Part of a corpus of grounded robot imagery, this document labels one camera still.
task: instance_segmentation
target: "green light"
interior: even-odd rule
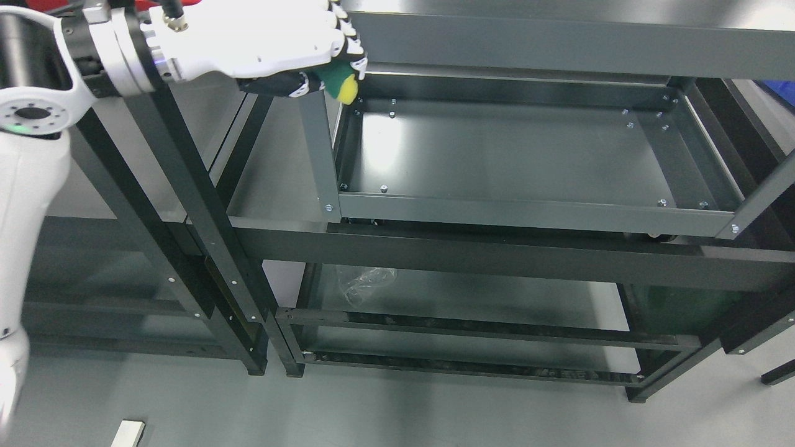
[[[13,124],[11,126],[6,126],[6,130],[9,132],[14,132],[15,134],[29,134],[30,129],[25,127],[21,124]]]

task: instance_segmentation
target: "gray metal tray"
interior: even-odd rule
[[[338,184],[313,163],[321,206],[333,211],[330,220],[338,212],[717,236],[741,197],[687,97],[667,81],[384,67],[342,109]],[[307,122],[305,111],[307,141],[316,142]],[[310,153],[321,146],[310,144]],[[339,188],[339,211],[324,186]]]

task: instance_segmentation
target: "plastic bag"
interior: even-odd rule
[[[339,289],[353,307],[359,307],[398,277],[397,270],[384,267],[337,266],[336,269]]]

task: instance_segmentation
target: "sponge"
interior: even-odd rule
[[[328,94],[341,103],[349,106],[359,94],[359,82],[356,81],[356,74],[346,61],[332,60],[313,71],[326,84]]]

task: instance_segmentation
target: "metal bar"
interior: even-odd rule
[[[136,297],[107,297],[67,295],[52,290],[28,290],[25,307],[32,309],[61,309],[75,312],[126,313],[133,315],[162,315],[192,317],[179,301]]]
[[[294,353],[273,319],[278,304],[268,279],[259,261],[250,258],[238,241],[171,91],[160,90],[126,101],[235,301],[249,321],[265,325],[287,374],[301,376],[303,366],[295,362]]]
[[[671,370],[673,370],[679,363],[685,361],[700,347],[701,343],[698,343],[697,346],[694,346],[693,348],[686,351],[664,352],[655,361],[646,362],[647,365],[645,367],[641,366],[641,372],[638,375],[638,378],[642,379],[642,383],[643,381],[652,383],[654,380],[660,379],[666,374],[669,374]]]
[[[619,75],[601,73],[372,64],[368,65],[367,82],[359,94],[365,98],[409,97],[654,111],[667,111],[675,105],[670,99],[676,97],[677,89],[665,84],[636,84],[633,81],[637,76],[623,77],[628,77],[628,82],[622,82]]]
[[[738,233],[756,220],[793,183],[795,183],[795,156],[790,155],[740,204],[734,219],[717,237],[721,239],[737,237]]]
[[[443,374],[546,380],[551,382],[595,383],[602,385],[621,385],[624,387],[640,386],[640,382],[634,374],[574,370],[557,367],[497,365],[490,363],[347,354],[342,352],[308,352],[304,354],[304,361],[306,361],[306,363],[370,367],[398,371],[438,372]]]
[[[531,278],[689,287],[770,290],[795,277],[795,253],[734,247],[639,243],[598,235],[456,225],[307,225],[241,227],[255,258],[498,274]]]
[[[235,146],[232,148],[231,154],[227,159],[226,164],[221,172],[221,177],[215,185],[215,190],[221,203],[229,206],[232,196],[235,194],[235,189],[238,187],[240,176],[246,168],[251,150],[259,136],[262,124],[268,115],[270,104],[273,102],[272,96],[258,95],[251,108],[251,112],[243,124],[240,135],[235,141]]]
[[[698,338],[694,336],[651,335],[607,329],[521,325],[496,321],[469,321],[452,318],[411,317],[406,315],[319,309],[282,309],[281,312],[284,314],[283,319],[293,325],[379,329],[395,332],[477,336],[504,340],[590,344],[671,351],[691,351],[700,346]]]
[[[662,377],[657,380],[642,382],[642,388],[627,388],[626,396],[632,403],[644,403],[651,395],[661,390],[665,385],[673,382],[674,379],[689,371],[690,368],[696,366],[701,361],[707,359],[720,349],[720,342],[717,340],[705,344],[703,348],[696,350],[694,353],[687,356],[679,364],[668,370]]]
[[[780,367],[763,374],[762,383],[773,386],[787,379],[791,379],[792,377],[795,377],[795,360],[790,360]]]
[[[541,200],[468,200],[341,192],[344,217],[714,236],[730,212]]]
[[[783,158],[731,81],[698,79],[689,95],[698,118],[745,196],[750,196]],[[795,240],[795,188],[773,202],[750,226],[763,246],[792,247]]]
[[[321,215],[328,222],[339,222],[342,219],[337,197],[339,186],[332,152],[332,136],[328,129],[326,97],[322,91],[302,96],[298,99],[298,106],[304,122],[304,136]]]
[[[578,2],[576,8],[561,8],[552,2],[502,2],[502,8],[490,4],[483,10],[476,3],[401,2],[397,8],[392,2],[358,0],[346,7],[356,29],[367,36],[368,57],[374,63],[734,79],[789,80],[795,72],[795,61],[788,50],[795,45],[795,32],[787,26],[792,20],[760,18],[761,22],[770,19],[786,24],[778,29],[749,23],[747,14],[739,13],[746,8],[733,2],[713,0],[708,8],[704,8],[704,2],[695,6],[687,0],[667,2],[665,6],[635,1],[618,7],[613,3]],[[492,12],[498,10],[504,14]],[[660,14],[649,14],[650,10]],[[786,13],[786,17],[792,17],[791,10]],[[637,17],[648,22],[637,23]],[[736,23],[756,29],[741,28]],[[438,38],[439,29],[444,30],[445,39]],[[490,32],[479,40],[478,48],[488,51],[448,44],[469,41],[484,29]],[[620,49],[617,38],[624,43]],[[545,44],[526,45],[533,41]]]
[[[287,340],[287,344],[290,346],[290,350],[293,352],[301,352],[301,343],[298,341],[298,335],[296,333],[297,330],[300,330],[301,327],[298,328],[293,326],[291,321],[285,318],[284,309],[279,309],[276,313],[276,321],[279,323],[279,327],[281,327],[281,332],[285,334],[285,340]],[[304,359],[303,356],[297,358],[296,360],[301,362]]]
[[[755,309],[738,316],[739,322],[720,335],[727,354],[747,354],[795,325],[795,287],[780,293],[749,297]]]
[[[675,203],[668,206],[699,209],[701,202],[707,202],[713,204],[714,207],[715,199],[712,192],[693,159],[692,152],[695,148],[684,141],[679,126],[670,115],[670,113],[663,113],[659,116],[657,114],[637,115],[638,122],[641,124],[646,139],[649,140],[654,157],[657,159],[665,176],[665,182],[673,195]],[[679,234],[670,231],[662,233]]]
[[[151,340],[118,340],[90,336],[67,336],[63,334],[29,334],[35,346],[86,349],[92,351],[131,352],[157,354],[159,356],[203,357],[208,359],[231,359],[233,356],[220,346],[211,344],[170,343]]]
[[[72,157],[160,274],[161,286],[170,290],[190,315],[201,318],[223,349],[241,360],[250,374],[262,374],[267,364],[265,353],[252,351],[256,340],[247,339],[238,322],[219,317],[207,275],[199,274],[182,253],[97,114],[89,110],[77,127],[80,132],[73,138],[85,142],[72,145]]]

